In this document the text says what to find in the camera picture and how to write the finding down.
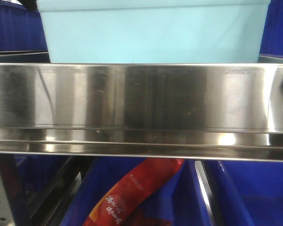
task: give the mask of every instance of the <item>red snack package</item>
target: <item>red snack package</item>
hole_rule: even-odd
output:
[[[183,162],[147,158],[104,195],[83,226],[120,226],[141,202],[178,172]]]

